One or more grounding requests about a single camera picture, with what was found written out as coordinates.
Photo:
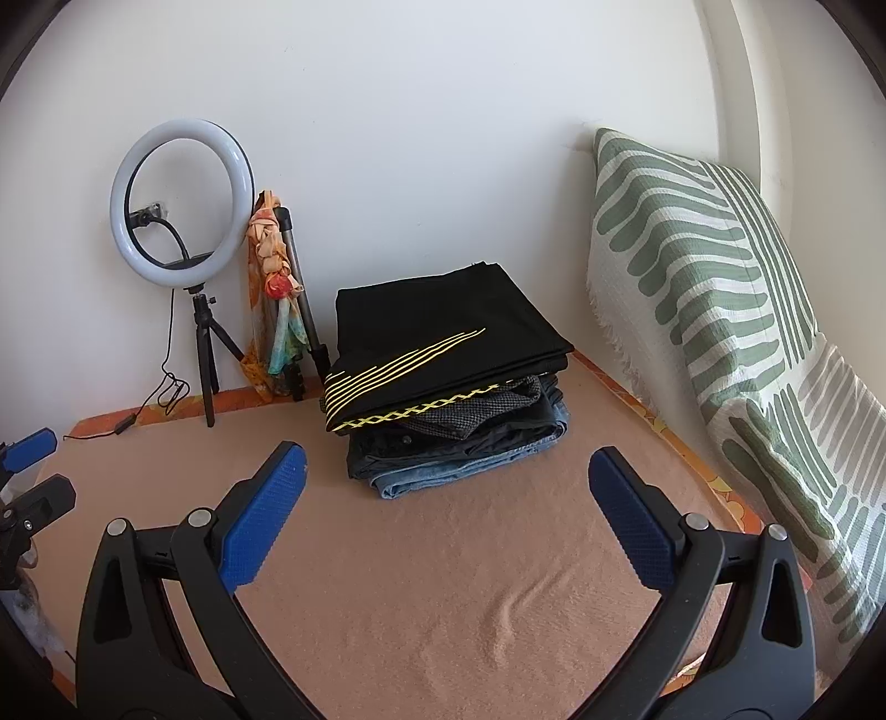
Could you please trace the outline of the blue jeans folded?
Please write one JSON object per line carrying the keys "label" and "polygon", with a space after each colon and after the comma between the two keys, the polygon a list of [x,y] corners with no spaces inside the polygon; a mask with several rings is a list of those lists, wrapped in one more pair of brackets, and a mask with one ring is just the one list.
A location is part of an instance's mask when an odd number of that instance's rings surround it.
{"label": "blue jeans folded", "polygon": [[466,440],[448,440],[385,421],[348,435],[347,472],[385,500],[449,485],[551,449],[568,432],[569,411],[559,380],[542,379],[542,396],[529,408],[487,421]]}

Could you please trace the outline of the grey tweed garment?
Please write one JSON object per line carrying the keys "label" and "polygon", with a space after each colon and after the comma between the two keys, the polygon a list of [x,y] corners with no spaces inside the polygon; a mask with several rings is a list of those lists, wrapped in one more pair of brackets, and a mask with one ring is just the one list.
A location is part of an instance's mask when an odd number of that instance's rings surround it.
{"label": "grey tweed garment", "polygon": [[413,419],[404,420],[404,427],[422,435],[466,440],[467,436],[472,435],[487,421],[529,408],[540,396],[542,379],[533,375],[488,393],[456,400],[445,407],[428,409],[426,413],[416,415]]}

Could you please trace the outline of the folded grey black tripod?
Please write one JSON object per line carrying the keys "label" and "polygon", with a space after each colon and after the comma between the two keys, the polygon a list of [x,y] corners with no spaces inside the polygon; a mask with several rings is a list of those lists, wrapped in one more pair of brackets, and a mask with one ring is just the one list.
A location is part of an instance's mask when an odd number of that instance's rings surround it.
{"label": "folded grey black tripod", "polygon": [[326,345],[320,341],[314,316],[312,316],[310,299],[308,299],[308,291],[306,291],[305,280],[303,280],[302,270],[300,270],[299,256],[297,256],[295,229],[293,228],[290,210],[284,207],[284,205],[276,207],[275,218],[278,220],[282,238],[284,239],[285,246],[287,246],[287,252],[289,252],[291,273],[293,273],[297,283],[302,286],[302,290],[297,294],[297,305],[299,306],[300,316],[302,316],[302,324],[305,327],[308,352],[314,362],[314,368],[316,368],[320,384],[326,385],[326,378],[331,370],[331,358]]}

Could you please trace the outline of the orange patterned scarf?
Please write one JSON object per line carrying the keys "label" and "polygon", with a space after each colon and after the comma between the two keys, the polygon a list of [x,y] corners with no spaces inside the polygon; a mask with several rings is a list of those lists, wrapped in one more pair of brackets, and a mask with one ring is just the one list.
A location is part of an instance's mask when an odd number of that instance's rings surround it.
{"label": "orange patterned scarf", "polygon": [[278,210],[282,204],[273,192],[258,193],[245,233],[251,319],[240,369],[266,404],[284,396],[302,396],[300,360],[308,349],[299,309],[303,286],[282,237]]}

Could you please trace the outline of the black mini tripod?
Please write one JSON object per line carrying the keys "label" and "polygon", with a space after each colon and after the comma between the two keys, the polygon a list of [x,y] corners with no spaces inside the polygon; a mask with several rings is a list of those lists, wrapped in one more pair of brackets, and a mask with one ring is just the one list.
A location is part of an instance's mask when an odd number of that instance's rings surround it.
{"label": "black mini tripod", "polygon": [[203,285],[191,286],[188,288],[188,292],[190,300],[192,300],[192,309],[194,309],[195,345],[197,345],[204,418],[207,428],[213,428],[217,418],[215,396],[221,390],[213,339],[219,339],[237,363],[242,362],[245,358],[245,352],[239,348],[230,333],[221,326],[221,322],[213,315],[212,306],[215,305],[217,299],[207,296]]}

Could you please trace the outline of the black sport pants yellow print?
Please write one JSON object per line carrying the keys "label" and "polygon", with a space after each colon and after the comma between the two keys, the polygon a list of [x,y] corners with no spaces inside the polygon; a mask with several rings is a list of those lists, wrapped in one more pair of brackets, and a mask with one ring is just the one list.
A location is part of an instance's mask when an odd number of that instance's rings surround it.
{"label": "black sport pants yellow print", "polygon": [[574,351],[497,264],[339,291],[336,322],[323,411],[338,435],[563,371]]}

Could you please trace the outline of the green white striped pillow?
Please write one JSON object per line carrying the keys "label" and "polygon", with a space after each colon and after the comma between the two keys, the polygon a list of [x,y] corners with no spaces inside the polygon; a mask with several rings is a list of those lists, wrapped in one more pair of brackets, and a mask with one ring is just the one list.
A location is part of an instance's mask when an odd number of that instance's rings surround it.
{"label": "green white striped pillow", "polygon": [[884,409],[821,332],[781,229],[740,169],[595,138],[587,285],[635,391],[811,578],[837,673],[884,606]]}

